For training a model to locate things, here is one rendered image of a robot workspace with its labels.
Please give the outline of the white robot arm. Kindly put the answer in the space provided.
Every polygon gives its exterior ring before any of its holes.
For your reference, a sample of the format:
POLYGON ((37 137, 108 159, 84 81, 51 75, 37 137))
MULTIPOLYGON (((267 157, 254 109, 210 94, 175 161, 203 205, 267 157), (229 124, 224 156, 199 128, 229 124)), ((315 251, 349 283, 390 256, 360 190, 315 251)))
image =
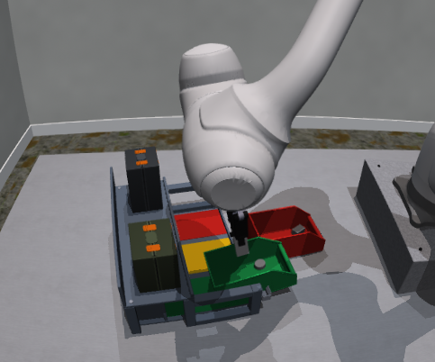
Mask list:
MULTIPOLYGON (((227 45, 202 44, 183 54, 182 151, 198 196, 228 212, 265 197, 291 142, 292 122, 328 72, 362 2, 317 0, 292 49, 252 84, 227 45)), ((435 123, 411 178, 396 176, 393 185, 413 227, 435 226, 435 123)))

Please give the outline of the red bin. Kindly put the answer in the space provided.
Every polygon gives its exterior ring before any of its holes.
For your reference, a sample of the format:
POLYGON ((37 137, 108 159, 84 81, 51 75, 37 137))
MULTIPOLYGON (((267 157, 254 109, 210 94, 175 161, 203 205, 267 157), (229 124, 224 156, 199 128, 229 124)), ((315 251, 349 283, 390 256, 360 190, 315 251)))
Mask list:
POLYGON ((295 205, 249 213, 248 225, 248 240, 262 237, 281 241, 289 258, 322 251, 323 236, 311 215, 295 205), (293 235, 292 229, 298 224, 303 225, 305 231, 293 235))

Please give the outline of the green bin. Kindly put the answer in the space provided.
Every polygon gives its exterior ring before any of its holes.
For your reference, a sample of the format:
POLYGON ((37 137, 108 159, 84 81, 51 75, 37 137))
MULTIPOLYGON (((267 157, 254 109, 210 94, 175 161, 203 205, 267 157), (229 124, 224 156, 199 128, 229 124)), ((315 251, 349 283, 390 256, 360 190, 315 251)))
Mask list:
POLYGON ((281 241, 256 237, 248 245, 249 254, 240 257, 234 244, 204 252, 215 291, 260 283, 263 291, 269 286, 273 293, 294 285, 295 270, 281 241), (258 270, 255 261, 260 258, 266 266, 258 270))

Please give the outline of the grey metal shelf rack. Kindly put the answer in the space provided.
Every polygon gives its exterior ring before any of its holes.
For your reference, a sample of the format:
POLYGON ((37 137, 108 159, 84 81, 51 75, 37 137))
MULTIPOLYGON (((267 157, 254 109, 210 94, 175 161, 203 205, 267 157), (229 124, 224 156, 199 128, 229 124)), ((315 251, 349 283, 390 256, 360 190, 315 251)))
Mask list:
POLYGON ((132 334, 141 333, 141 325, 185 320, 186 327, 191 327, 259 313, 261 300, 271 298, 269 286, 266 291, 258 283, 214 292, 204 251, 233 244, 221 209, 206 201, 171 205, 170 194, 194 189, 190 182, 167 185, 163 177, 160 180, 163 209, 133 213, 128 185, 115 186, 114 183, 116 212, 115 204, 113 208, 112 173, 113 167, 110 167, 117 287, 132 334), (140 293, 132 263, 128 223, 165 218, 170 219, 177 247, 181 287, 140 293), (219 306, 219 303, 247 297, 248 301, 219 306))

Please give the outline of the grey round disc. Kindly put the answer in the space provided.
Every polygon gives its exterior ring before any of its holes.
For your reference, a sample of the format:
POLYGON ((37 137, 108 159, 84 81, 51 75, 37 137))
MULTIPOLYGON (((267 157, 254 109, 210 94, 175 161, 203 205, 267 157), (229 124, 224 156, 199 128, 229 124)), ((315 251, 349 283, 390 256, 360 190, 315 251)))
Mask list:
POLYGON ((258 270, 261 270, 263 268, 265 268, 266 266, 266 262, 264 259, 258 259, 255 261, 255 268, 258 270))

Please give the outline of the black case with orange handles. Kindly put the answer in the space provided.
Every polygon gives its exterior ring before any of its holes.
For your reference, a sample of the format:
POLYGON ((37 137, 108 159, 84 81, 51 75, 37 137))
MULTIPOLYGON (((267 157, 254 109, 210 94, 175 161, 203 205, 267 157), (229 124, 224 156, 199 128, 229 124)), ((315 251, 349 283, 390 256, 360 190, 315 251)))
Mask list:
POLYGON ((155 146, 127 149, 124 152, 132 212, 163 209, 155 146))

